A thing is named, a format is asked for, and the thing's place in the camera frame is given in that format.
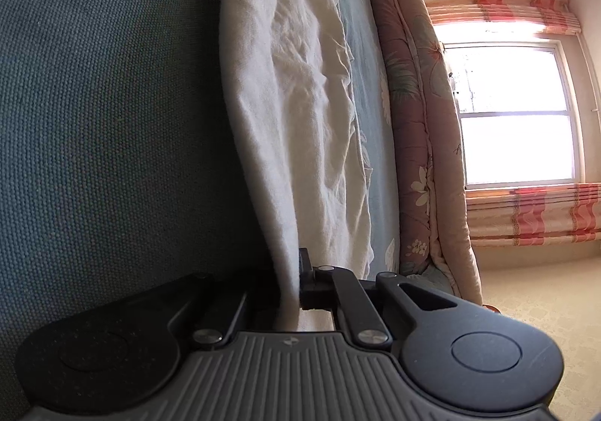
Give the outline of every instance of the window frame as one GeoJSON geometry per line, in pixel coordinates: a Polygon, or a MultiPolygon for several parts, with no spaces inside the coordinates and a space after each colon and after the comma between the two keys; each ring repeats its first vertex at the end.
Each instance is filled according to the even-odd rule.
{"type": "Polygon", "coordinates": [[[548,53],[553,53],[555,63],[560,74],[561,85],[563,87],[564,98],[566,99],[566,110],[564,111],[504,111],[504,112],[488,112],[488,113],[460,113],[458,107],[459,129],[461,131],[462,153],[464,152],[464,130],[461,120],[469,117],[493,117],[493,116],[544,116],[558,115],[568,116],[570,128],[572,129],[572,145],[573,145],[573,179],[548,179],[543,181],[519,181],[519,182],[493,182],[488,184],[467,184],[467,168],[464,161],[464,175],[466,179],[467,190],[476,189],[491,189],[505,187],[530,187],[535,185],[555,185],[555,184],[572,184],[575,182],[585,181],[584,171],[584,146],[582,144],[582,130],[580,127],[580,118],[578,114],[578,105],[576,104],[576,94],[574,91],[570,69],[567,65],[566,54],[563,51],[561,42],[555,39],[533,39],[531,41],[473,41],[473,42],[456,42],[445,43],[444,48],[486,48],[486,47],[527,47],[534,48],[548,53]]]}

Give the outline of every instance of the window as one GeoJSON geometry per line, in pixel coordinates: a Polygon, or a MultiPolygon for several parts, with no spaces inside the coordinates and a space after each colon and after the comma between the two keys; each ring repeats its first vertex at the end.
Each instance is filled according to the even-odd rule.
{"type": "Polygon", "coordinates": [[[556,45],[447,45],[468,188],[579,179],[578,139],[556,45]]]}

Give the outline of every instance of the silver screw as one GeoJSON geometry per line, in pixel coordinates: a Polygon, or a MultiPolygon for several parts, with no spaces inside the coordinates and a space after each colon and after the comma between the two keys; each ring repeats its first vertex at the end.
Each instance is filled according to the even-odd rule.
{"type": "Polygon", "coordinates": [[[357,336],[366,345],[381,345],[388,341],[388,335],[379,330],[363,330],[357,336]]]}
{"type": "Polygon", "coordinates": [[[223,335],[217,330],[196,330],[192,333],[192,339],[200,345],[212,345],[219,343],[223,335]]]}

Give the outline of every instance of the mattress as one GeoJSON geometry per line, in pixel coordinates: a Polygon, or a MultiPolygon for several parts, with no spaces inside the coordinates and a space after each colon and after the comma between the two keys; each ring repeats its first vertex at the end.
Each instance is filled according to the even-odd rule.
{"type": "Polygon", "coordinates": [[[364,159],[374,258],[370,278],[399,269],[399,194],[388,83],[370,0],[339,0],[351,56],[350,74],[364,159]]]}

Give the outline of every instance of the window pane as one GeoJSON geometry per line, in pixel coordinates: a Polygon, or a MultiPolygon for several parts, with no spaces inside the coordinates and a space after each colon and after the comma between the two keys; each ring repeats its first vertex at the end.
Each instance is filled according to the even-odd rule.
{"type": "Polygon", "coordinates": [[[573,179],[568,116],[462,118],[468,184],[573,179]]]}
{"type": "Polygon", "coordinates": [[[462,113],[564,111],[555,55],[532,47],[448,48],[462,113]]]}

